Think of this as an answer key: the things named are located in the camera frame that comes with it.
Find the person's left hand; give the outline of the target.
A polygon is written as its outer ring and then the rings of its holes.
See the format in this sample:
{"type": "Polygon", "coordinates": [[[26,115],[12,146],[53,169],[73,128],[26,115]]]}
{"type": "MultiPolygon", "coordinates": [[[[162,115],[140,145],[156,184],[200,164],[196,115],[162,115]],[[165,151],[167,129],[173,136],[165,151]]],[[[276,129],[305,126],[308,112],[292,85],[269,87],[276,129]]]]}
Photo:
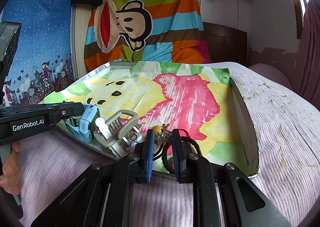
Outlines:
{"type": "Polygon", "coordinates": [[[12,143],[12,150],[3,164],[1,187],[9,194],[18,195],[21,191],[21,170],[19,167],[20,142],[12,143]]]}

